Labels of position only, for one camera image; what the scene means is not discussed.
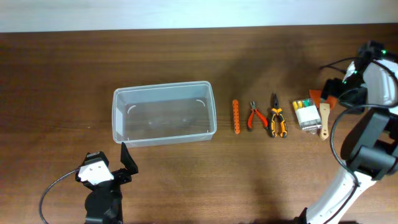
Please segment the orange scraper wooden handle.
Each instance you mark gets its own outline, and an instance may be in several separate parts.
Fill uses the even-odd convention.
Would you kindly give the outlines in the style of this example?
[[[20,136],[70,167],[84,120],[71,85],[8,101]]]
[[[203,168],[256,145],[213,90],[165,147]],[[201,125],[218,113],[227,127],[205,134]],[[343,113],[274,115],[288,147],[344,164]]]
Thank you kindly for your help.
[[[320,130],[319,137],[321,140],[326,140],[329,137],[328,118],[330,111],[337,104],[337,98],[329,95],[326,100],[323,100],[321,99],[321,93],[321,90],[309,90],[309,96],[318,108],[322,121],[322,128]]]

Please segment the clear box of bits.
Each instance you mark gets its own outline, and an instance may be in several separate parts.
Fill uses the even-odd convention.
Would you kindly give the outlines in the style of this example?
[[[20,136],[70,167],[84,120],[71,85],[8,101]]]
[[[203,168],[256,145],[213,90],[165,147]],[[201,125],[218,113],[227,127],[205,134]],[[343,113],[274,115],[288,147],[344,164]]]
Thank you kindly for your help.
[[[300,129],[310,134],[317,134],[322,127],[322,120],[314,101],[311,98],[295,100],[292,105]]]

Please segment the clear plastic container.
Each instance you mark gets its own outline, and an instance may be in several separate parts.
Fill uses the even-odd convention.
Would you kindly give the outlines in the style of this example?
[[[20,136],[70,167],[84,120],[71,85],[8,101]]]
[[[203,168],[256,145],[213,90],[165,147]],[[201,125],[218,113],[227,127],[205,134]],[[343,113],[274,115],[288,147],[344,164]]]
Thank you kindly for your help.
[[[118,88],[111,119],[113,140],[127,147],[207,141],[217,130],[208,81]]]

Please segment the yellow black needle-nose pliers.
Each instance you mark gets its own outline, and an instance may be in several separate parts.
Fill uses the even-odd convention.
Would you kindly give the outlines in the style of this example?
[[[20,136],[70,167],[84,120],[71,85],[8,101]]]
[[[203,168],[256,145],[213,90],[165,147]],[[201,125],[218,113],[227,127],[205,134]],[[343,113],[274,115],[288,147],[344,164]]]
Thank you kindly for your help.
[[[286,138],[287,137],[287,123],[283,116],[283,111],[279,107],[279,101],[278,101],[276,93],[272,94],[271,106],[272,107],[269,110],[269,112],[271,114],[269,117],[270,137],[275,138],[277,135],[279,135],[282,138]],[[280,133],[277,133],[277,131],[275,129],[277,123],[280,124]]]

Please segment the orange perforated strip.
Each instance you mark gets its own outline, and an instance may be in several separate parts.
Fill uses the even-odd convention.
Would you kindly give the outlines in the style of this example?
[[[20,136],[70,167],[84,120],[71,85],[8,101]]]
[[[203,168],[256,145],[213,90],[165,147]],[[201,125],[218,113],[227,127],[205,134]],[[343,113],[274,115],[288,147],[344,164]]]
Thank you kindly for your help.
[[[233,100],[233,121],[234,121],[234,132],[236,134],[240,133],[240,120],[239,120],[239,102],[238,100]]]

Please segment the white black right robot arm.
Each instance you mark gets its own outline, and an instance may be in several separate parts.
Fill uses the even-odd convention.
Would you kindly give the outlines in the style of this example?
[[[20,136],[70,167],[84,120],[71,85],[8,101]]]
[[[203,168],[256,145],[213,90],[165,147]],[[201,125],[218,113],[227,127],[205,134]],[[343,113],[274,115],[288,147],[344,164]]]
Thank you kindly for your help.
[[[332,96],[346,108],[327,135],[340,168],[326,192],[294,223],[340,223],[365,190],[397,172],[397,54],[370,40],[350,60],[344,78],[327,80],[320,93],[321,103]],[[347,114],[363,117],[336,152],[335,131]]]

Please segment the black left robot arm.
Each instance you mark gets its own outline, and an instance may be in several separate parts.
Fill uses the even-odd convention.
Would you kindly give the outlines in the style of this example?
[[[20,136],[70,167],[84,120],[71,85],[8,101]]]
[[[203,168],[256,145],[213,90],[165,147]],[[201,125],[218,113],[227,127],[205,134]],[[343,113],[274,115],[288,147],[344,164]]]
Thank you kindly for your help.
[[[111,172],[106,155],[99,151],[88,153],[78,168],[75,180],[91,190],[85,200],[85,223],[123,222],[121,186],[139,172],[125,143],[121,144],[120,161],[124,167]]]

